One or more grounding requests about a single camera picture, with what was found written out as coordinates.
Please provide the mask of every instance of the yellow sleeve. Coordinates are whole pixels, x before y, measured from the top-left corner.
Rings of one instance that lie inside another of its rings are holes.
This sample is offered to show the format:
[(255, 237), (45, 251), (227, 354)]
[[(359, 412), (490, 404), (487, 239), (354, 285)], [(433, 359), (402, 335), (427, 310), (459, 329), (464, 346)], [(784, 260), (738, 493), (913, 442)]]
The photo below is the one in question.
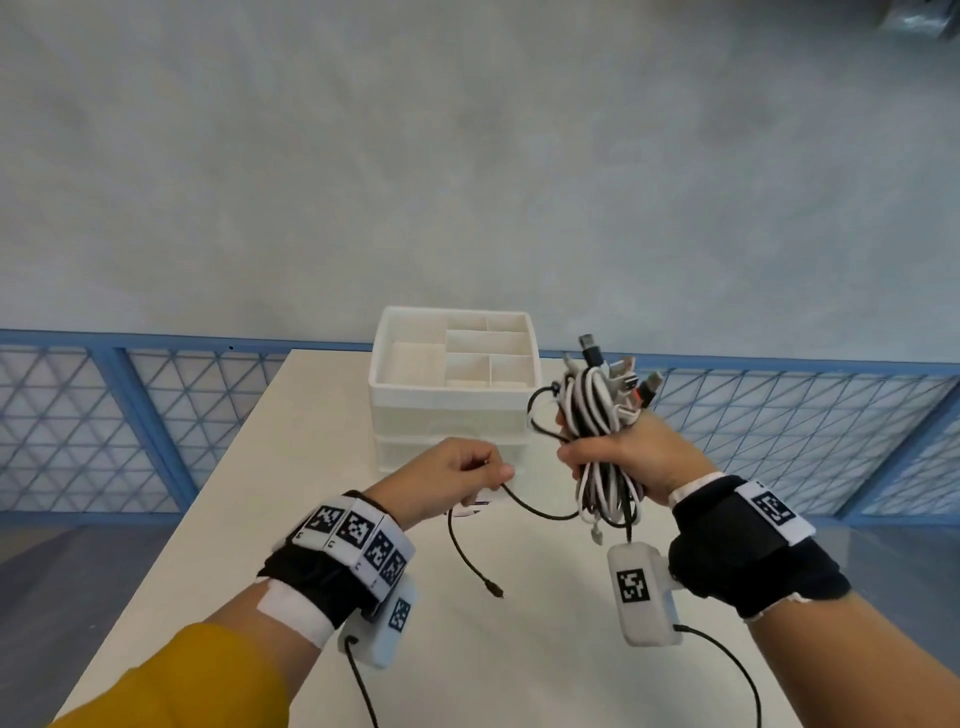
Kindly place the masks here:
[(219, 624), (191, 624), (51, 728), (284, 728), (288, 702), (253, 643)]

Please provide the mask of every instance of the white sleeve cuff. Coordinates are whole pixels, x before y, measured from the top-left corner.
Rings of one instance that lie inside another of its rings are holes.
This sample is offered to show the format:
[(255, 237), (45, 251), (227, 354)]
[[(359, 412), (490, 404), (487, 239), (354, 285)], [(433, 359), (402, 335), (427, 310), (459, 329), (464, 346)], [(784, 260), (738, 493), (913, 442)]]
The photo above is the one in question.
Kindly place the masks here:
[(717, 478), (723, 477), (726, 473), (721, 473), (717, 471), (716, 473), (710, 473), (708, 475), (703, 475), (698, 477), (696, 480), (691, 480), (686, 485), (682, 485), (680, 488), (675, 490), (670, 494), (670, 497), (667, 499), (667, 502), (670, 504), (671, 508), (676, 508), (677, 503), (689, 496), (691, 493), (696, 493), (705, 485), (709, 485)]

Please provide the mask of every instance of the floor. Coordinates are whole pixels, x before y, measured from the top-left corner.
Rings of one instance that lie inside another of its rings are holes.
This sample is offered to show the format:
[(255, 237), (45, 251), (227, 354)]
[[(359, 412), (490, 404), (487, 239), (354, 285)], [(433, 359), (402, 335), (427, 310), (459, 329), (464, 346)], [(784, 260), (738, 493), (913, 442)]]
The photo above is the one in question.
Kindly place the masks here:
[[(0, 728), (53, 718), (172, 532), (80, 528), (0, 563)], [(960, 674), (960, 528), (822, 529), (821, 539), (862, 594)]]

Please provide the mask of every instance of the right hand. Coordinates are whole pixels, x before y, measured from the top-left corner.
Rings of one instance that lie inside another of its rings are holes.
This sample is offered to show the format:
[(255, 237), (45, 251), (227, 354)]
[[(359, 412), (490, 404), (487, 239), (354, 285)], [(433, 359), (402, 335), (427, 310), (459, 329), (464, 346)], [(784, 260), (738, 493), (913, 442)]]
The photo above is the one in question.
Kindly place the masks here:
[(557, 457), (574, 477), (586, 463), (614, 463), (643, 489), (649, 499), (667, 505), (670, 494), (691, 480), (716, 473), (709, 458), (670, 425), (643, 410), (630, 427), (605, 437), (584, 437), (563, 445)]

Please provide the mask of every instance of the qr-like code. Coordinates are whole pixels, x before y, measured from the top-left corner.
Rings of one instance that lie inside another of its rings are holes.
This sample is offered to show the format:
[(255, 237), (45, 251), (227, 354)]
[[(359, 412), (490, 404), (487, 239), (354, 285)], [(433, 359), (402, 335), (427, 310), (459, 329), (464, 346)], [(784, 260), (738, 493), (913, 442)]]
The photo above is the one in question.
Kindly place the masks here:
[(383, 566), (383, 563), (387, 560), (387, 557), (394, 550), (394, 542), (387, 538), (387, 534), (383, 531), (379, 531), (376, 536), (373, 537), (373, 540), (370, 542), (370, 545), (367, 546), (367, 550), (364, 552), (363, 557), (367, 559), (370, 565), (380, 571), (380, 567)]
[(627, 569), (616, 573), (616, 583), (620, 587), (620, 601), (629, 604), (632, 601), (648, 601), (647, 579), (643, 569)]
[(402, 632), (409, 616), (410, 604), (398, 598), (394, 606), (394, 612), (390, 615), (390, 621), (387, 622), (387, 625), (397, 632)]
[(394, 586), (406, 566), (407, 560), (403, 558), (403, 554), (395, 550), (394, 555), (387, 559), (387, 563), (384, 564), (383, 569), (380, 570), (380, 576), (382, 576), (383, 580), (390, 584), (390, 586)]
[(312, 531), (320, 531), (321, 533), (329, 533), (343, 515), (343, 508), (334, 508), (332, 505), (321, 506), (320, 510), (313, 514), (310, 520), (306, 522), (304, 528), (309, 528)]
[(337, 536), (352, 546), (363, 548), (363, 544), (367, 542), (372, 532), (372, 521), (368, 521), (359, 514), (349, 513), (344, 522), (341, 523), (340, 528), (337, 529)]
[(797, 518), (797, 514), (770, 491), (754, 496), (751, 500), (760, 509), (760, 513), (766, 516), (773, 525), (784, 525), (791, 519)]

